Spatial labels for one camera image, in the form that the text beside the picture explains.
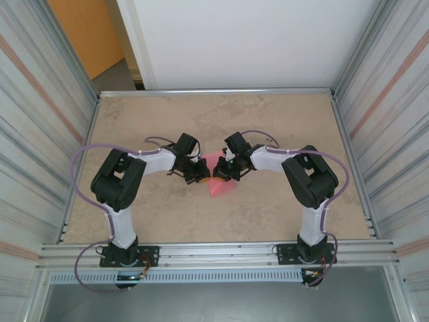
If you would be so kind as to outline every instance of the pink cloth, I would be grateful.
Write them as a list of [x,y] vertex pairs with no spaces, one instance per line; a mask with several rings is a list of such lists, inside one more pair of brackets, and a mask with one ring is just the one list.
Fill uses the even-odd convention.
[[[211,154],[205,154],[202,157],[207,161],[207,168],[210,170],[210,173],[213,174],[213,169],[219,161],[219,156],[224,156],[223,152],[215,152]],[[228,182],[219,181],[216,179],[210,179],[208,182],[208,190],[210,191],[210,196],[215,197],[219,196],[222,193],[230,191],[235,188],[235,182],[230,180]]]

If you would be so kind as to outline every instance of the metal panel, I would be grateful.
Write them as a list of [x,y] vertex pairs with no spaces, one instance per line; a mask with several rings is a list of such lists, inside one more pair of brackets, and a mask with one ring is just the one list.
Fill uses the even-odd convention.
[[[141,280],[118,280],[118,276],[135,276],[136,272],[84,271],[79,278],[85,284],[159,284],[216,282],[302,282],[300,268],[242,269],[242,270],[149,270]],[[74,272],[55,272],[51,284],[78,284]]]
[[[261,243],[207,243],[207,244],[160,244],[158,267],[151,270],[189,269],[254,269],[279,268],[277,256],[271,252],[276,244]],[[44,246],[37,270],[72,270],[82,245]],[[95,249],[88,250],[79,262],[80,270],[117,270],[99,267],[99,255]],[[383,266],[398,265],[399,261],[391,241],[385,240],[340,240],[336,266]],[[294,265],[288,268],[311,267]]]
[[160,91],[103,91],[100,97],[242,95],[242,94],[330,94],[327,87],[294,87],[279,89],[172,89]]
[[[110,285],[95,285],[102,289]],[[318,289],[299,283],[137,285],[106,296],[52,285],[42,321],[398,321],[383,268],[334,268]]]

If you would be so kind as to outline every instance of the marble-pattern surface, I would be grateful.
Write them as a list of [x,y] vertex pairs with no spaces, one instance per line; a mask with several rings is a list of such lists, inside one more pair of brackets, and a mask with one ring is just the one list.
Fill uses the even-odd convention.
[[[236,131],[260,129],[275,136],[282,148],[306,144],[347,161],[327,95],[225,95],[188,97],[111,97],[101,103],[91,143],[112,143],[149,150],[147,136],[177,140],[182,132],[201,142],[203,153],[221,150]],[[266,143],[258,134],[251,144]],[[79,187],[95,199],[90,182],[109,149],[88,152]],[[339,177],[342,169],[329,162]],[[286,176],[255,171],[233,191],[210,197],[207,184],[186,185],[178,176],[158,172],[141,183],[133,204],[133,224],[140,242],[254,242],[294,240],[302,206]],[[329,210],[327,230],[341,239],[368,238],[359,197],[352,181]],[[90,243],[109,236],[99,209],[76,198],[65,242]]]

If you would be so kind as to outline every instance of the corrugated metal panel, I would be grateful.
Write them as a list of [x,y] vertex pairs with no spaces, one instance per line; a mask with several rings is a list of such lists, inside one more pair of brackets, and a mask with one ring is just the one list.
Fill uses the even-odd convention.
[[429,1],[397,1],[338,92],[382,237],[429,317]]
[[[216,282],[302,282],[300,268],[253,268],[240,270],[149,270],[135,280],[121,280],[119,276],[136,276],[136,272],[84,271],[79,278],[87,284],[159,284],[159,283],[216,283]],[[78,284],[74,272],[55,272],[51,284]]]
[[37,1],[0,2],[0,320],[16,321],[55,241],[68,163],[97,102]]

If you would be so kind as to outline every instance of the purple cable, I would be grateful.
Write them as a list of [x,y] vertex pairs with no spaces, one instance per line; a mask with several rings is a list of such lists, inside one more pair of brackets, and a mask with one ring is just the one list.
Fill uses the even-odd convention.
[[280,148],[279,142],[271,134],[268,134],[267,132],[259,131],[258,129],[248,129],[246,131],[241,132],[242,135],[246,134],[246,133],[259,133],[259,134],[263,134],[266,137],[268,137],[269,139],[271,139],[271,141],[276,144],[276,146],[273,146],[271,144],[268,144],[267,146],[269,146],[270,148],[275,148],[275,149]]
[[336,239],[335,235],[333,233],[329,233],[327,231],[324,230],[324,220],[326,217],[326,212],[328,210],[328,206],[335,200],[337,199],[348,187],[349,183],[350,183],[350,174],[349,174],[349,169],[347,168],[347,166],[344,164],[343,161],[339,160],[338,158],[336,158],[335,156],[332,156],[330,154],[327,154],[325,152],[319,152],[319,151],[312,151],[312,150],[292,150],[292,151],[285,151],[285,150],[272,150],[272,149],[267,149],[268,152],[274,153],[274,154],[314,154],[317,156],[324,156],[328,159],[331,159],[333,161],[335,161],[336,163],[338,163],[341,168],[343,168],[345,174],[346,174],[346,182],[344,183],[344,185],[341,187],[340,191],[337,192],[332,198],[330,198],[323,207],[322,210],[322,216],[320,218],[320,230],[325,233],[328,236],[331,236],[334,240],[334,256],[332,257],[332,260],[329,263],[329,266],[326,268],[326,270],[322,273],[322,275],[320,275],[320,277],[318,277],[316,280],[314,280],[313,282],[311,282],[310,284],[308,284],[308,286],[312,286],[314,284],[316,284],[318,281],[322,280],[322,278],[324,278],[326,276],[326,273],[329,272],[329,270],[332,268],[332,265],[334,264],[335,258],[336,258],[336,253],[338,252],[338,240]]
[[76,280],[78,281],[78,283],[85,287],[87,290],[90,290],[92,292],[95,293],[101,293],[101,294],[110,294],[110,293],[118,293],[118,290],[97,290],[95,288],[89,287],[88,285],[86,285],[80,278],[78,275],[78,264],[79,264],[79,260],[80,258],[83,256],[83,254],[89,250],[90,248],[94,247],[95,245],[99,245],[99,244],[108,244],[111,241],[113,241],[115,239],[115,226],[113,225],[113,219],[112,216],[110,214],[110,211],[104,207],[103,205],[100,205],[99,203],[96,203],[94,201],[92,201],[91,199],[89,199],[87,196],[85,196],[82,191],[79,190],[76,181],[74,181],[74,175],[73,175],[73,166],[74,166],[74,161],[76,160],[76,158],[78,157],[79,154],[81,154],[82,152],[89,150],[91,148],[110,148],[110,149],[117,149],[117,150],[121,150],[130,154],[135,154],[135,155],[141,155],[141,156],[149,156],[152,154],[157,154],[159,152],[159,150],[154,150],[154,151],[138,151],[138,152],[134,152],[131,150],[128,150],[126,148],[122,148],[121,146],[115,146],[113,144],[106,144],[106,143],[97,143],[97,144],[90,144],[88,146],[83,146],[81,147],[79,150],[76,151],[75,154],[73,154],[72,158],[70,159],[70,166],[68,167],[68,177],[70,179],[70,182],[72,183],[72,187],[74,189],[74,191],[76,191],[76,194],[82,198],[83,200],[85,200],[87,203],[100,208],[101,210],[103,210],[106,214],[107,214],[107,219],[109,220],[109,225],[110,225],[110,230],[111,230],[111,236],[108,240],[103,240],[103,241],[98,241],[97,243],[93,243],[87,247],[85,247],[78,255],[75,263],[74,263],[74,277],[76,278]]

